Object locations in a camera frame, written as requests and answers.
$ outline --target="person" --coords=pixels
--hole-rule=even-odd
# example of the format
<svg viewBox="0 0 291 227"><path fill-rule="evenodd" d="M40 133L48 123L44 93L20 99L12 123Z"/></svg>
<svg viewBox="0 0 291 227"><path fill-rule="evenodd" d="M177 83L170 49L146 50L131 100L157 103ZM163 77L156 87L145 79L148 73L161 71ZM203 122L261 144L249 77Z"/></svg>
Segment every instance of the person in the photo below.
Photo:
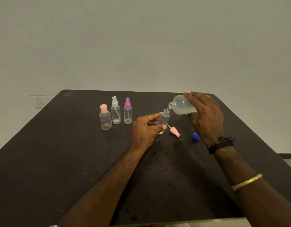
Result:
<svg viewBox="0 0 291 227"><path fill-rule="evenodd" d="M224 137L223 114L215 100L200 92L185 92L184 95L199 114L198 117L188 114L188 117L204 143L209 147L224 143L219 140L219 137ZM109 226L118 200L138 162L153 144L155 136L166 129L166 125L156 126L159 115L138 117L133 122L128 151L64 214L59 226ZM236 189L238 187L234 194L251 226L291 226L291 204L258 176L233 146L221 147L213 154L229 184Z"/></svg>

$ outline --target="wall socket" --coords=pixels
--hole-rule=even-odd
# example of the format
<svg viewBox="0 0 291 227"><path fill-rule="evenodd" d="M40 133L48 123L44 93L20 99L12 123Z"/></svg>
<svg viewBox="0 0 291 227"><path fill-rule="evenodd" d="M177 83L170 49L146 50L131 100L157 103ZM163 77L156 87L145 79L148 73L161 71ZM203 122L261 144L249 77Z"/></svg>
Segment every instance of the wall socket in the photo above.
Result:
<svg viewBox="0 0 291 227"><path fill-rule="evenodd" d="M55 96L33 96L29 95L32 106L36 109L42 109L47 105Z"/></svg>

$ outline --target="blue cap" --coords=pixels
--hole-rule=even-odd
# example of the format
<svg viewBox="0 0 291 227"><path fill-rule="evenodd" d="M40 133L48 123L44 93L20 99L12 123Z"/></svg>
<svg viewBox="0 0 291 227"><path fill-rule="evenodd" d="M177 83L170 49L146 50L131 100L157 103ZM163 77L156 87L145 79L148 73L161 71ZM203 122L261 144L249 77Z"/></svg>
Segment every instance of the blue cap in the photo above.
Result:
<svg viewBox="0 0 291 227"><path fill-rule="evenodd" d="M192 139L195 140L195 141L199 141L200 140L200 137L199 135L197 135L197 133L195 132L192 136Z"/></svg>

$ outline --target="black thread wristband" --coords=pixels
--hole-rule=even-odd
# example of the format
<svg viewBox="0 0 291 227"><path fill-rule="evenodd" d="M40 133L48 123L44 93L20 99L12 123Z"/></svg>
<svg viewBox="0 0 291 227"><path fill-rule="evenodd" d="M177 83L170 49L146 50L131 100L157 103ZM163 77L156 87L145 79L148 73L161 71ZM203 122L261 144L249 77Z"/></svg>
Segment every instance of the black thread wristband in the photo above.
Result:
<svg viewBox="0 0 291 227"><path fill-rule="evenodd" d="M208 146L209 154L214 154L215 151L217 151L220 148L224 148L226 146L234 146L235 140L236 139L233 137L219 137L217 142Z"/></svg>

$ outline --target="pink cap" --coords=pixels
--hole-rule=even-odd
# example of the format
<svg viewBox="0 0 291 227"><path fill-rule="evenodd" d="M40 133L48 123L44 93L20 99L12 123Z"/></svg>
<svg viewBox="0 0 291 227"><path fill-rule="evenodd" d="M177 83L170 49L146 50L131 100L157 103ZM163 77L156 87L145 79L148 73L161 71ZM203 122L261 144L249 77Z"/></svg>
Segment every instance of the pink cap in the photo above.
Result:
<svg viewBox="0 0 291 227"><path fill-rule="evenodd" d="M100 105L100 111L103 114L106 114L108 112L108 106L106 104Z"/></svg>
<svg viewBox="0 0 291 227"><path fill-rule="evenodd" d="M175 127L172 127L172 128L170 129L170 132L171 132L172 134L176 135L177 137L180 136L179 132L176 130Z"/></svg>
<svg viewBox="0 0 291 227"><path fill-rule="evenodd" d="M125 98L125 108L130 108L131 103L130 103L130 98Z"/></svg>

